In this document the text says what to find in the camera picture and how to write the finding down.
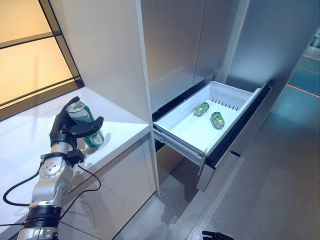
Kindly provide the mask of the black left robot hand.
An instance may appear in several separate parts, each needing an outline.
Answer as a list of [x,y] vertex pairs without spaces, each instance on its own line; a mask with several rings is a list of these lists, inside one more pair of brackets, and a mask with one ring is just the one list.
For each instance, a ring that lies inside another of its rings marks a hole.
[[104,143],[100,130],[104,118],[94,118],[90,108],[80,101],[78,96],[72,98],[55,117],[50,137],[50,145],[64,142],[77,148],[77,139],[83,138],[89,147],[99,147]]

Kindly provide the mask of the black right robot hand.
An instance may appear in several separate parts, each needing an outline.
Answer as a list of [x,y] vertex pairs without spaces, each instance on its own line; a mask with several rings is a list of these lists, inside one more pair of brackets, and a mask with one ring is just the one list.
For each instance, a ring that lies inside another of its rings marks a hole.
[[230,235],[214,231],[202,231],[203,240],[234,240]]

